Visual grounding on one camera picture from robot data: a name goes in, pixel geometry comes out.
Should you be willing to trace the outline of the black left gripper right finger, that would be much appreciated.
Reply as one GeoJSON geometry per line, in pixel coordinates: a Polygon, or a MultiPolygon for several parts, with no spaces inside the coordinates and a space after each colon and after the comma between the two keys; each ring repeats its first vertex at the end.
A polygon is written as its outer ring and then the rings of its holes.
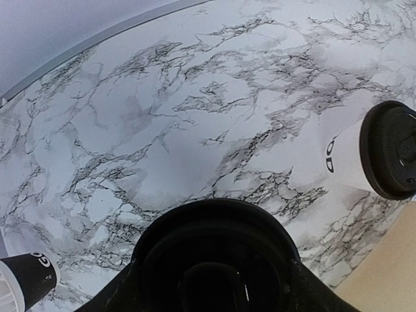
{"type": "Polygon", "coordinates": [[[354,311],[301,262],[292,260],[289,311],[354,311]]]}

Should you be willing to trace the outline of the brown paper bag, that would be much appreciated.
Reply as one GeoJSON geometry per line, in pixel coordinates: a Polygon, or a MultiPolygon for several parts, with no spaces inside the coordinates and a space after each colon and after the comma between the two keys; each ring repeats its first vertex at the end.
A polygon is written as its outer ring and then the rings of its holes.
{"type": "Polygon", "coordinates": [[[415,311],[415,202],[335,290],[360,311],[415,311]]]}

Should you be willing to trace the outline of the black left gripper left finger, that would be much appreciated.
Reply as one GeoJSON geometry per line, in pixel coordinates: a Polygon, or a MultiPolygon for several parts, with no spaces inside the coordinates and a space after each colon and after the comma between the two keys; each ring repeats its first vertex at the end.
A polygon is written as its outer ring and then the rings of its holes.
{"type": "Polygon", "coordinates": [[[138,266],[129,263],[77,311],[143,311],[138,290],[138,266]]]}

